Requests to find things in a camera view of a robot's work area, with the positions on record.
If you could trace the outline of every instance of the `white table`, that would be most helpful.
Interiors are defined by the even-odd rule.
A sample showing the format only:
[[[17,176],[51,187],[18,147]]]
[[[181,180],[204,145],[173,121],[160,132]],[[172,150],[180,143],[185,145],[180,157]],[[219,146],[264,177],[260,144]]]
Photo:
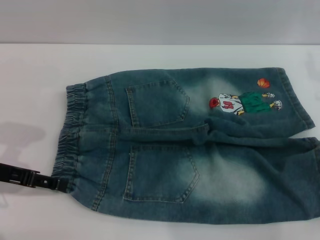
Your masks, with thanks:
[[[320,125],[320,46],[0,44],[0,163],[50,175],[65,87],[134,69],[282,67]],[[298,137],[320,138],[320,128]],[[206,225],[123,219],[68,194],[0,182],[0,240],[319,240],[320,219]]]

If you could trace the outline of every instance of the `pocket stitching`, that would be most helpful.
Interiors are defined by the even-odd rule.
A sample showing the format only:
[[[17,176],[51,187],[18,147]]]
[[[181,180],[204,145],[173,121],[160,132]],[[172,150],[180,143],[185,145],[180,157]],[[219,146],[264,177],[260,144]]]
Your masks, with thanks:
[[[145,88],[146,86],[156,86],[157,84],[160,83],[168,83],[169,85],[173,86],[180,92],[183,96],[186,97],[185,104],[184,104],[184,109],[182,113],[179,113],[178,117],[176,120],[168,120],[168,121],[160,121],[157,123],[154,123],[153,125],[146,126],[146,128],[154,128],[158,126],[163,126],[163,125],[168,125],[168,124],[174,124],[178,122],[182,122],[185,120],[185,117],[188,113],[189,110],[189,105],[190,105],[190,97],[186,94],[186,92],[178,85],[178,83],[175,80],[163,80],[163,81],[158,81],[158,82],[149,82],[146,84],[141,84],[141,85],[135,85],[135,86],[130,86],[125,88],[128,96],[128,101],[129,101],[129,108],[130,108],[130,115],[131,115],[131,121],[132,121],[132,126],[134,128],[140,127],[139,124],[139,119],[137,116],[136,108],[135,108],[135,103],[134,103],[134,96],[133,96],[133,90],[132,88],[136,89],[142,89]]]
[[[184,153],[186,153],[186,156],[189,160],[189,162],[192,165],[193,171],[194,171],[194,177],[192,178],[192,181],[189,183],[186,190],[181,193],[180,197],[177,197],[175,199],[171,199],[168,197],[152,197],[152,196],[146,196],[146,197],[137,197],[133,199],[132,193],[133,193],[133,176],[136,173],[135,172],[135,166],[136,166],[136,157],[138,155],[138,152],[141,150],[183,150]],[[144,146],[131,146],[130,150],[130,161],[129,161],[129,170],[128,170],[128,176],[127,176],[127,182],[123,194],[123,199],[133,201],[133,202],[166,202],[166,203],[176,203],[176,204],[182,204],[185,202],[185,200],[188,198],[188,196],[191,194],[193,189],[195,188],[198,180],[200,178],[200,174],[198,172],[198,169],[196,167],[196,164],[194,163],[192,159],[192,155],[187,147],[180,147],[180,146],[154,146],[154,145],[144,145]]]
[[[126,89],[126,94],[128,95],[128,101],[129,101],[129,108],[130,108],[130,115],[131,115],[131,121],[132,121],[132,126],[134,128],[139,127],[139,119],[136,114],[136,108],[135,108],[135,103],[134,103],[134,96],[132,95],[132,88],[127,87]]]

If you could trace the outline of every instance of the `gray wall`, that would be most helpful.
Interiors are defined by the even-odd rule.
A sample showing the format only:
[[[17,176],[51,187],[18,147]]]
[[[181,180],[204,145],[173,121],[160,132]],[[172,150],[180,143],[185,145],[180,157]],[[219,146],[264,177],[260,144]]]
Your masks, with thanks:
[[[320,0],[0,0],[0,43],[320,44]]]

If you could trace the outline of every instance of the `black clip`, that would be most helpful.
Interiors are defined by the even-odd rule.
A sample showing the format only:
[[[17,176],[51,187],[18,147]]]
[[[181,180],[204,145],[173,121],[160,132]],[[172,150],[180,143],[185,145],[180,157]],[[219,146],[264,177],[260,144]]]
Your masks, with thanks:
[[[39,173],[39,171],[0,163],[0,182],[18,184],[29,188],[41,187],[66,192],[68,186],[66,179],[58,179],[40,175]]]

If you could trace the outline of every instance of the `denim shorts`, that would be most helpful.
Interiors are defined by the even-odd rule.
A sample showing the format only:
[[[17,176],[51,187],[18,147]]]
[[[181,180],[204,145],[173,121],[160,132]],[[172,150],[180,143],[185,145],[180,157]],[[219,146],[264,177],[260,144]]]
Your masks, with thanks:
[[[132,219],[265,224],[320,216],[320,144],[282,68],[150,69],[67,87],[52,177]]]

